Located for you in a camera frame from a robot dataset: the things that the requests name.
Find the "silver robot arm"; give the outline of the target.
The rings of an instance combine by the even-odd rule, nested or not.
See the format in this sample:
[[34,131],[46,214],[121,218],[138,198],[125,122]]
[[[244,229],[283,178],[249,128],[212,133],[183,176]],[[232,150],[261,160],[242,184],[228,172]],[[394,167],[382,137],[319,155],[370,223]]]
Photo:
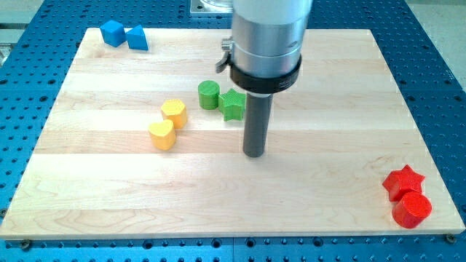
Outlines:
[[233,0],[232,35],[223,39],[216,72],[255,96],[288,89],[301,66],[312,0]]

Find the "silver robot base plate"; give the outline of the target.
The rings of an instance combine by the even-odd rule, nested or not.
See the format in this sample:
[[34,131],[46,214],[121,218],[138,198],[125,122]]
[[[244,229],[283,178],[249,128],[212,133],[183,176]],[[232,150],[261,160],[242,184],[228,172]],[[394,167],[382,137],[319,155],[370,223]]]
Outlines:
[[192,16],[230,15],[232,0],[189,0]]

